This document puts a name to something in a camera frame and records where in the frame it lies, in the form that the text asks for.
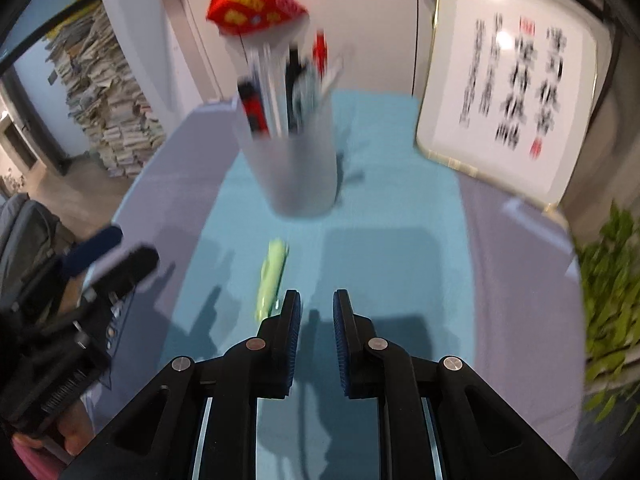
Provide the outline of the left human hand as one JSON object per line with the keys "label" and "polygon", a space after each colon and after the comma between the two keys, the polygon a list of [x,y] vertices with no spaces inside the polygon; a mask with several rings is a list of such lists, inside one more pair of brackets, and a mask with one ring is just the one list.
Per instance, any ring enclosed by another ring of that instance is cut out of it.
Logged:
{"label": "left human hand", "polygon": [[[72,457],[77,456],[93,439],[92,422],[81,401],[76,401],[58,418],[58,433],[63,438],[61,448]],[[34,439],[18,432],[12,436],[12,443],[35,450],[47,446],[41,439]]]}

